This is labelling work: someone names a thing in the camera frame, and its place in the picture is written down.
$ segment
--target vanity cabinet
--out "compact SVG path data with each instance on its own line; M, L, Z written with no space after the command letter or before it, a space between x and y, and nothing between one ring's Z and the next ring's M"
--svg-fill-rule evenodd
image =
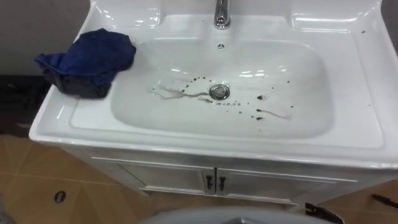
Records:
M281 203L295 212L397 178L356 169L123 149L64 148L139 194L170 192Z
M117 164L140 190L258 200L298 205L309 192L332 189L342 180L217 167L141 161L103 160Z
M311 191L336 187L343 181L248 170L217 169L217 194L229 198L297 205Z
M117 162L141 190L214 195L215 169L150 162Z

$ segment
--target sink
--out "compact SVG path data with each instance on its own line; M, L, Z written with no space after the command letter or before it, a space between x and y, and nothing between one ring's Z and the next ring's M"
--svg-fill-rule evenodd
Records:
M103 100L52 87L30 129L62 147L398 167L398 60L378 0L95 0L80 34L137 47ZM229 95L216 98L213 88Z
M111 100L115 118L128 125L234 138L307 138L333 124L327 70L307 45L207 37L149 40L137 49L134 67L119 74ZM216 84L229 86L227 99L208 95Z

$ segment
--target cabinet handle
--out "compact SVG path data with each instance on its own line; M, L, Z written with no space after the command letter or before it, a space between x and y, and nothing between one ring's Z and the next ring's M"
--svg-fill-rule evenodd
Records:
M220 177L220 191L224 191L224 182L226 180L226 177Z
M207 175L206 180L207 180L207 189L211 190L211 187L213 186L213 183L212 183L213 176Z

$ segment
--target cabinet door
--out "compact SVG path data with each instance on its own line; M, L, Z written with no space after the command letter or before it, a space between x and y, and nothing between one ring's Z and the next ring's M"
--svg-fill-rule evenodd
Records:
M293 205L297 204L294 199L298 196L333 187L338 182L299 175L217 169L217 195Z
M186 194L215 194L215 169L150 162L118 162L133 175L140 189Z

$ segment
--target black object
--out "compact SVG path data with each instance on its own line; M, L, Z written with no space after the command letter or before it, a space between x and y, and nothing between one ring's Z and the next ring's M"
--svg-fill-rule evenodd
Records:
M64 191L59 191L54 195L55 203L62 203L67 197L67 193Z
M387 198L387 197L383 197L381 195L372 195L372 198L384 205L387 205L389 207L393 207L393 208L397 208L398 209L398 203L393 202L391 199Z
M335 213L310 203L305 204L305 214L311 217L319 218L335 224L344 224L344 220Z
M220 191L224 191L224 182L225 182L226 178L225 177L220 177Z
M43 77L0 75L0 134L28 137L50 86Z
M210 175L206 176L207 190L211 190L211 187L213 186L212 180L213 180L212 176L210 176Z

